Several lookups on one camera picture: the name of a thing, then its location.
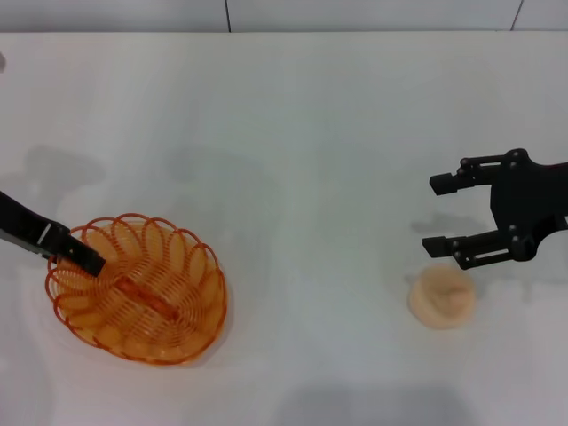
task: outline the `orange wire basket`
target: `orange wire basket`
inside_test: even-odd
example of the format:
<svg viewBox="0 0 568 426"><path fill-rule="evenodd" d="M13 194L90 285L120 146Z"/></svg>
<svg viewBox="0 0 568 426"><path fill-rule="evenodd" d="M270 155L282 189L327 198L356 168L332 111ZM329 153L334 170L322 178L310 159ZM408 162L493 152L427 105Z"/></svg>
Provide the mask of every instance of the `orange wire basket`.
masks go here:
<svg viewBox="0 0 568 426"><path fill-rule="evenodd" d="M60 259L45 290L85 343L157 366L198 359L223 331L225 276L211 248L158 217L101 217L71 234L106 259L94 278Z"/></svg>

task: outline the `beige cookie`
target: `beige cookie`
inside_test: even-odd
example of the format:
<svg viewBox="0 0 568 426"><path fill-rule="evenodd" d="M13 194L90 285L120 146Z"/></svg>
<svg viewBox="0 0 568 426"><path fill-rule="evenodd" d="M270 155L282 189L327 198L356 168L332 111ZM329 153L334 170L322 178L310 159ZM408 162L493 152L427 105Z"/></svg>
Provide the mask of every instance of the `beige cookie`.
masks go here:
<svg viewBox="0 0 568 426"><path fill-rule="evenodd" d="M461 326L475 306L475 286L469 275L446 264L422 271L408 295L410 311L426 327L435 329Z"/></svg>

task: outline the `white wall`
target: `white wall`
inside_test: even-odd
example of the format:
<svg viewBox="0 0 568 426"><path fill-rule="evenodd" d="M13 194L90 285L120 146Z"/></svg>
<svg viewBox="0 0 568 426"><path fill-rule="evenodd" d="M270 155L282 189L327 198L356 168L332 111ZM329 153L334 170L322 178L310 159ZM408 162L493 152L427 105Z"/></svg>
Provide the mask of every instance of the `white wall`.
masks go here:
<svg viewBox="0 0 568 426"><path fill-rule="evenodd" d="M0 0L0 31L227 31L225 0Z"/></svg>
<svg viewBox="0 0 568 426"><path fill-rule="evenodd" d="M227 0L233 31L508 30L521 0ZM219 31L225 0L0 0L0 31ZM525 0L515 29L568 29L568 0Z"/></svg>
<svg viewBox="0 0 568 426"><path fill-rule="evenodd" d="M568 29L568 0L525 0L515 29Z"/></svg>
<svg viewBox="0 0 568 426"><path fill-rule="evenodd" d="M520 0L229 0L233 31L510 29Z"/></svg>

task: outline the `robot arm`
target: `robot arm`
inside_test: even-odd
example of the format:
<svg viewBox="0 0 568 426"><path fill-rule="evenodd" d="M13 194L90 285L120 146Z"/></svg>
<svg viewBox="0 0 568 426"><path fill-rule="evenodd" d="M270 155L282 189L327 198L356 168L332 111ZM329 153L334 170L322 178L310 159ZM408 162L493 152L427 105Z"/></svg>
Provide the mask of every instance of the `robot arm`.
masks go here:
<svg viewBox="0 0 568 426"><path fill-rule="evenodd" d="M430 178L436 195L477 185L491 186L497 230L478 235L422 240L431 257L453 257L462 269L536 256L551 233L568 229L568 163L543 166L524 149L504 155L464 158L455 175Z"/></svg>
<svg viewBox="0 0 568 426"><path fill-rule="evenodd" d="M39 216L0 192L0 239L16 244L45 258L65 258L88 274L99 276L105 259L73 238L69 228Z"/></svg>

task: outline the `round bread roll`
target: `round bread roll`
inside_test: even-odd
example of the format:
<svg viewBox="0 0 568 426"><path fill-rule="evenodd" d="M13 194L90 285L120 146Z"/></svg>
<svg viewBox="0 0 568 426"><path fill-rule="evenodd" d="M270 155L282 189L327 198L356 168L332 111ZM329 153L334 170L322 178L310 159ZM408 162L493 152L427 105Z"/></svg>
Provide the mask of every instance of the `round bread roll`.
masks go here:
<svg viewBox="0 0 568 426"><path fill-rule="evenodd" d="M459 327L472 316L475 286L467 273L446 264L436 264L420 274L408 295L408 307L426 327Z"/></svg>

